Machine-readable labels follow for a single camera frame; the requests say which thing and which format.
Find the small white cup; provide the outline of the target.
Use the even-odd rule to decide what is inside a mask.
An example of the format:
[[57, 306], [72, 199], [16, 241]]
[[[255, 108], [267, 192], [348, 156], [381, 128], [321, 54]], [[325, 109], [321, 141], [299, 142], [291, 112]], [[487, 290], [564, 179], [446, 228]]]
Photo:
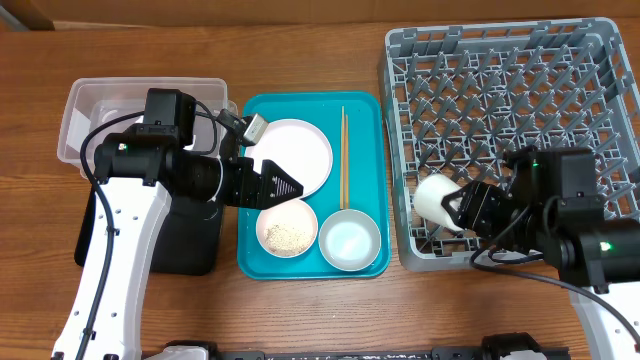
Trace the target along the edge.
[[441, 204], [444, 196], [460, 189], [458, 184], [443, 174], [429, 175], [417, 186], [413, 196], [413, 207], [420, 217], [430, 222], [456, 232], [462, 231]]

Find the white round plate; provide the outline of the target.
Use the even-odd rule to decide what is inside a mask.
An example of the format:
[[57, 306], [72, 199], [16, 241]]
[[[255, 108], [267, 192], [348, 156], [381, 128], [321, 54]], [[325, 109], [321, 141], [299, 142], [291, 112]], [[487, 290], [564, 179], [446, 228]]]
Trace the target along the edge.
[[275, 162], [303, 186], [302, 198], [317, 192], [333, 167], [333, 151], [327, 137], [300, 119], [271, 122], [259, 142], [244, 150], [244, 156], [254, 160], [256, 172], [261, 171], [264, 160]]

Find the pink bowl with rice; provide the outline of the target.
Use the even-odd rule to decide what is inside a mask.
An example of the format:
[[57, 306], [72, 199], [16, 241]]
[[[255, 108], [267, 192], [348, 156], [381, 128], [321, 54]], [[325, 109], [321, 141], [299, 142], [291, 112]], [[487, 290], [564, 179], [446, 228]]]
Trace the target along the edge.
[[304, 254], [318, 235], [314, 210], [304, 201], [294, 199], [262, 210], [256, 222], [256, 236], [262, 248], [278, 258]]

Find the grey metal bowl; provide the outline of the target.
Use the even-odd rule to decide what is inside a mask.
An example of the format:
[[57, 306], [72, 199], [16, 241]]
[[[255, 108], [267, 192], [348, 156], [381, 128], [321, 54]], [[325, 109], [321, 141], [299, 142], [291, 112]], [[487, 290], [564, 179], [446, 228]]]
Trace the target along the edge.
[[382, 248], [382, 236], [369, 215], [355, 209], [344, 209], [324, 221], [318, 244], [331, 266], [345, 272], [356, 272], [374, 263]]

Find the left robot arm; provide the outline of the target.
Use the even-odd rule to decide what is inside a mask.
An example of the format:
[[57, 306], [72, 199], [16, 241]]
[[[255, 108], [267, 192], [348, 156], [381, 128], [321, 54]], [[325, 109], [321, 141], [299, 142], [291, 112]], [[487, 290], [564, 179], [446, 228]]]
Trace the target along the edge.
[[177, 89], [149, 89], [130, 126], [110, 133], [94, 152], [80, 148], [81, 167], [101, 208], [79, 288], [54, 359], [138, 359], [141, 315], [154, 249], [172, 198], [214, 207], [264, 210], [303, 194], [303, 186], [275, 162], [242, 157], [268, 127], [254, 114], [241, 118]]

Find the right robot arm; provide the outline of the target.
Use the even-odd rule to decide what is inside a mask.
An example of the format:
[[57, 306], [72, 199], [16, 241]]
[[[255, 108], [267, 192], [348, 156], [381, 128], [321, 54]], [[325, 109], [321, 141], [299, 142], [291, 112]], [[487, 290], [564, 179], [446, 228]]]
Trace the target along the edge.
[[476, 255], [520, 255], [470, 265], [568, 290], [593, 358], [638, 358], [639, 223], [606, 219], [593, 152], [528, 146], [504, 160], [508, 190], [474, 180], [441, 200], [447, 220], [483, 239]]

